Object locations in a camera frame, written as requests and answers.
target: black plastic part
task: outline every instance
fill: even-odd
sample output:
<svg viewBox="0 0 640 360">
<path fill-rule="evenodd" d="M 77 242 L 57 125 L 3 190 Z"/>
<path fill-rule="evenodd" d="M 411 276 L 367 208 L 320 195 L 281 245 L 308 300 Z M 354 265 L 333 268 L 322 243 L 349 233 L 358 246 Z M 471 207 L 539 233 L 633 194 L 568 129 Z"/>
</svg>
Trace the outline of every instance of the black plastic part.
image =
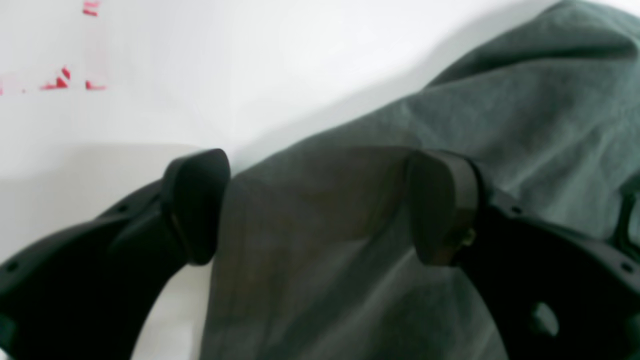
<svg viewBox="0 0 640 360">
<path fill-rule="evenodd" d="M 192 265 L 208 263 L 218 244 L 223 191 L 230 178 L 224 151 L 174 160 L 164 174 L 163 211 Z"/>
<path fill-rule="evenodd" d="M 188 261 L 208 262 L 215 252 L 215 219 L 190 223 L 203 228 L 180 238 L 168 219 L 188 217 L 193 209 L 218 214 L 228 174 L 222 151 L 181 158 L 162 181 L 5 262 L 0 347 L 16 360 L 129 359 L 170 277 Z M 192 191 L 184 195 L 187 185 Z M 165 198 L 172 201 L 163 203 Z"/>
<path fill-rule="evenodd" d="M 604 241 L 538 219 L 516 200 L 493 189 L 484 170 L 473 163 L 474 175 L 469 179 L 467 173 L 451 171 L 461 158 L 422 156 L 432 157 L 422 163 L 440 173 L 425 176 L 420 172 L 427 174 L 426 170 L 410 167 L 409 201 L 423 204 L 431 198 L 434 206 L 451 203 L 442 206 L 444 215 L 435 212 L 438 207 L 426 211 L 428 207 L 412 206 L 413 229 L 446 233 L 444 220 L 444 224 L 453 224 L 448 231 L 454 233 L 456 222 L 450 220 L 451 214 L 462 207 L 454 205 L 457 200 L 451 188 L 475 182 L 480 192 L 473 221 L 476 238 L 470 246 L 459 247 L 451 264 L 464 270 L 482 296 L 511 360 L 623 360 L 637 353 L 640 266 L 632 258 Z M 430 188 L 422 193 L 432 197 L 420 198 L 416 179 L 422 179 L 423 187 L 439 187 L 446 196 L 438 197 L 438 189 Z M 455 233 L 462 233 L 459 224 Z M 432 254 L 450 252 L 439 237 L 419 240 L 430 241 L 422 248 L 416 242 L 420 260 L 427 265 L 440 262 L 434 261 L 438 257 L 421 254 L 424 249 Z"/>
<path fill-rule="evenodd" d="M 473 227 L 479 205 L 474 169 L 461 157 L 415 152 L 407 161 L 407 196 L 418 258 L 448 265 Z"/>
</svg>

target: red marking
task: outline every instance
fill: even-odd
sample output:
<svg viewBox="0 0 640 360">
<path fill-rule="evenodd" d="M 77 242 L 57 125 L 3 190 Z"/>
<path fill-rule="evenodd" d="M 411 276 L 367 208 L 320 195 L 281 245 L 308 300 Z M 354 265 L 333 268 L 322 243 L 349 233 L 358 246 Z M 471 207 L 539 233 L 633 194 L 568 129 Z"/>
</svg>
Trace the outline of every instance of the red marking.
<svg viewBox="0 0 640 360">
<path fill-rule="evenodd" d="M 54 89 L 64 89 L 68 88 L 67 83 L 61 78 L 56 79 L 56 84 L 46 84 L 45 86 L 40 87 L 41 90 L 54 90 Z"/>
<path fill-rule="evenodd" d="M 58 79 L 56 79 L 56 87 L 57 88 L 66 88 L 67 87 L 67 83 L 64 80 L 58 78 Z"/>
<path fill-rule="evenodd" d="M 85 15 L 98 16 L 98 6 L 100 6 L 100 1 L 85 1 L 82 13 Z"/>
<path fill-rule="evenodd" d="M 104 90 L 107 88 L 106 86 L 95 86 L 94 84 L 91 84 L 91 81 L 85 82 L 84 86 L 87 90 Z"/>
</svg>

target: white wall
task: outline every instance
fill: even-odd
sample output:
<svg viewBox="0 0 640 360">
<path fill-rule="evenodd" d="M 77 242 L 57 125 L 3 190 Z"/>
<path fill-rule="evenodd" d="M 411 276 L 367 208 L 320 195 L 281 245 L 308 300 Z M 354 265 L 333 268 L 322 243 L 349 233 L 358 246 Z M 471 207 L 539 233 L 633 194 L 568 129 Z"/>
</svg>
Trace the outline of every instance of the white wall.
<svg viewBox="0 0 640 360">
<path fill-rule="evenodd" d="M 178 155 L 222 147 L 238 172 L 416 91 L 555 2 L 104 0 L 95 18 L 82 0 L 0 0 L 0 79 L 28 88 L 0 96 L 0 260 Z M 63 65 L 70 88 L 38 91 Z M 210 267 L 170 281 L 135 359 L 197 358 Z"/>
</svg>

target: dark gray cloth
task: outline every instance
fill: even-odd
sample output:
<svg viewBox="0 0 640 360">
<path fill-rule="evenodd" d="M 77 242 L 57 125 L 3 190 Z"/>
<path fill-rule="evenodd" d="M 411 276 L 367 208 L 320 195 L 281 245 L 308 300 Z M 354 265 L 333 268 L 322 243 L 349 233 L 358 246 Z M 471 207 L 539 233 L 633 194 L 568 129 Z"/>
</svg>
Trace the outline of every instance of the dark gray cloth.
<svg viewBox="0 0 640 360">
<path fill-rule="evenodd" d="M 239 174 L 201 358 L 506 358 L 464 274 L 418 262 L 403 160 L 479 159 L 544 219 L 605 238 L 640 170 L 639 39 L 635 17 L 560 3 L 420 92 Z"/>
</svg>

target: circular hole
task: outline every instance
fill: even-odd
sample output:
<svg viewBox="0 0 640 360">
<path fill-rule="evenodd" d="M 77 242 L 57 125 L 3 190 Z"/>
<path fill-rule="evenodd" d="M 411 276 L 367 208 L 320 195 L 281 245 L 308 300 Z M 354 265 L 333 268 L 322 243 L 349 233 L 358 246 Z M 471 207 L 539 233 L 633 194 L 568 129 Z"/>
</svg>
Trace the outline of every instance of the circular hole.
<svg viewBox="0 0 640 360">
<path fill-rule="evenodd" d="M 18 263 L 10 263 L 9 266 L 6 267 L 7 272 L 14 272 L 18 270 Z"/>
<path fill-rule="evenodd" d="M 531 314 L 532 329 L 534 332 L 552 338 L 558 335 L 560 323 L 556 317 L 556 313 L 544 302 L 539 302 L 533 307 Z"/>
<path fill-rule="evenodd" d="M 631 264 L 628 264 L 628 263 L 622 263 L 622 270 L 624 270 L 624 271 L 626 271 L 628 273 L 634 272 L 633 266 L 631 266 Z"/>
</svg>

